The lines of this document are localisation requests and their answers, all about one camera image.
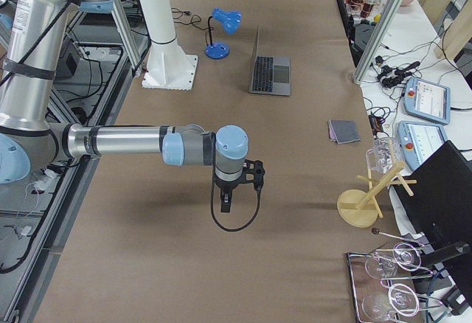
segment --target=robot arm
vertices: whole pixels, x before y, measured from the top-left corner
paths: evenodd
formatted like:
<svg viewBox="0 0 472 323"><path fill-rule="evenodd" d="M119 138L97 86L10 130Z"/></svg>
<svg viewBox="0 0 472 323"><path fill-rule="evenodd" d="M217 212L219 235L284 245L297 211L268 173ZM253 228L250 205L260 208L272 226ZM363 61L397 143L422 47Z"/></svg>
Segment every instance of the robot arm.
<svg viewBox="0 0 472 323"><path fill-rule="evenodd" d="M92 1L96 7L107 2ZM81 4L82 0L18 0L0 82L0 184L22 179L54 160L162 153L167 164L212 165L223 211L229 211L238 184L253 183L259 193L262 162L256 161L255 170L254 162L245 160L248 137L237 126L227 125L214 134L196 125L90 128L46 121L67 13ZM247 175L256 172L248 180Z"/></svg>

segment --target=laptop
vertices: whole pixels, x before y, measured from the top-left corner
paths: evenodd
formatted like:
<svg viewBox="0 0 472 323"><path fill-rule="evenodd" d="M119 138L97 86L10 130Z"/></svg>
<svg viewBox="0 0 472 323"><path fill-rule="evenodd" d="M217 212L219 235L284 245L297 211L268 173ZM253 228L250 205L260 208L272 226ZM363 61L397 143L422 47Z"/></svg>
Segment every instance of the laptop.
<svg viewBox="0 0 472 323"><path fill-rule="evenodd" d="M259 56L259 27L252 49L251 84L249 93L290 96L290 58L286 56Z"/></svg>

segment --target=white table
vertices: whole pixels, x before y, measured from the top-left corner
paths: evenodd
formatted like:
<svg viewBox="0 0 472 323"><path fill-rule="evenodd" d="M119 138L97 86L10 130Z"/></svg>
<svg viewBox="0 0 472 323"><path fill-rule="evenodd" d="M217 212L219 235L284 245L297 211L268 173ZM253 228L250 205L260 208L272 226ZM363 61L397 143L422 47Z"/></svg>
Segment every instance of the white table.
<svg viewBox="0 0 472 323"><path fill-rule="evenodd" d="M418 68L422 73L424 80L431 82L440 82L442 85L451 88L451 106L456 108L472 108L472 91L469 85L465 82L464 77L459 71L453 71L451 64L446 61L436 58L434 54L435 45L432 44L420 47L413 52L404 55L398 55L396 52L408 52L421 44L431 42L435 39L437 43L440 39L437 37L436 31L429 22L426 14L417 1L414 1L407 7L400 7L395 16L388 33L383 39L383 45L390 49L381 47L378 50L378 55L383 58L392 56L386 60L385 64L390 67L402 66L413 63L417 60L423 60ZM380 83L371 83L376 81L377 72L370 68L361 84L361 89L364 97L369 98L374 106L388 106L392 110L397 108L397 103L389 99L381 90ZM386 93L391 93L392 90L384 90ZM401 89L398 88L393 97L399 97ZM370 102L365 100L366 108L370 108ZM395 136L396 127L399 121L425 121L406 114L403 107L403 100L398 104L398 113L390 114L386 118L383 125L384 130L390 135ZM472 111L451 111L451 122L445 126L445 131L448 138L459 149L472 148ZM472 152L463 153L466 159L472 159ZM395 217L397 219L398 228L403 235L406 233L414 234L414 229L403 209L400 200L393 190L390 190L390 198L395 210ZM448 289L436 291L435 297L441 297ZM434 318L437 318L442 310L432 311ZM447 316L441 322L444 323L459 323L472 322L472 309L468 308L461 316Z"/></svg>

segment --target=computer monitor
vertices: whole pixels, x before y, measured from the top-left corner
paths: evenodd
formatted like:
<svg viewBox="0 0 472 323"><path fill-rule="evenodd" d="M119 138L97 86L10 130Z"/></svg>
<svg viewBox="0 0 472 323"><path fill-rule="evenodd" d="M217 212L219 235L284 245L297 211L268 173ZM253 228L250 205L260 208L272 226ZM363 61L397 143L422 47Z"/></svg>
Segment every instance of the computer monitor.
<svg viewBox="0 0 472 323"><path fill-rule="evenodd" d="M414 229L434 250L457 241L472 245L472 166L451 141L445 142L410 176L414 195L395 186ZM452 279L472 305L472 253L445 261Z"/></svg>

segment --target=brown table surface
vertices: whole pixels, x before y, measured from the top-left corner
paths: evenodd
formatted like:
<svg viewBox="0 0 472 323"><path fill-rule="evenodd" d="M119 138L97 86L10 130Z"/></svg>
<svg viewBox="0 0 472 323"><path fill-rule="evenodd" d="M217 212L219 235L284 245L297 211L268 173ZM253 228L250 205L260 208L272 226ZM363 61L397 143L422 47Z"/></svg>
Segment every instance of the brown table surface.
<svg viewBox="0 0 472 323"><path fill-rule="evenodd" d="M35 321L353 322L344 254L384 239L336 210L341 192L367 188L355 176L366 174L372 145L336 0L171 4L199 14L203 26L213 7L240 10L234 35L213 24L215 40L232 51L210 60L204 33L177 25L179 44L200 57L192 91L144 89L135 80L117 124L241 126L248 158L266 169L260 214L242 232L223 232L209 213L209 167L104 156ZM291 57L291 97L247 92L258 24L260 52ZM362 141L335 145L328 119L355 120ZM233 201L229 215L217 212L227 226L250 217L255 192L239 186ZM383 211L377 225L396 232L390 206Z"/></svg>

